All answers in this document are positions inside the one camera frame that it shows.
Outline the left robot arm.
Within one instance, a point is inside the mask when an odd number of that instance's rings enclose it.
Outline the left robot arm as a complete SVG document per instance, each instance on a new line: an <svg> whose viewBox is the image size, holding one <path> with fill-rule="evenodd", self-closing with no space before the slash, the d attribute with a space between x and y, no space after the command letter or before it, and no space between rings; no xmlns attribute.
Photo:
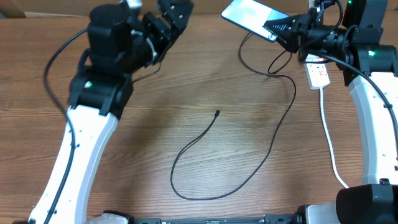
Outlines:
<svg viewBox="0 0 398 224"><path fill-rule="evenodd" d="M87 223L88 199L103 151L132 92L132 75L160 63L187 27L191 1L159 0L161 16L140 1L102 4L83 30L90 46L79 59L68 96L62 145L29 223Z"/></svg>

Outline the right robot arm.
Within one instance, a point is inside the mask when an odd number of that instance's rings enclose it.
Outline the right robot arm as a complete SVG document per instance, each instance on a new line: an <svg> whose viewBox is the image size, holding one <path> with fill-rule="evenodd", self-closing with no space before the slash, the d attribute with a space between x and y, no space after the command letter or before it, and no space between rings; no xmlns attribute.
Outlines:
<svg viewBox="0 0 398 224"><path fill-rule="evenodd" d="M341 189L333 202L304 205L300 222L396 223L397 49L380 43L387 2L348 1L338 23L326 26L323 14L330 5L313 1L305 14L264 23L288 52L335 62L358 113L361 185Z"/></svg>

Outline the Samsung Galaxy smartphone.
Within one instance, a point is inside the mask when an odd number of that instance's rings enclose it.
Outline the Samsung Galaxy smartphone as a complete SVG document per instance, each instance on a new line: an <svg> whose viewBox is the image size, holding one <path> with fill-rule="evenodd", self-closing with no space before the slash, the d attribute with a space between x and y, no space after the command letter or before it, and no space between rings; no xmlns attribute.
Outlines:
<svg viewBox="0 0 398 224"><path fill-rule="evenodd" d="M275 42L277 36L264 24L267 21L284 19L288 16L288 14L253 0L233 0L221 13L223 19L269 42Z"/></svg>

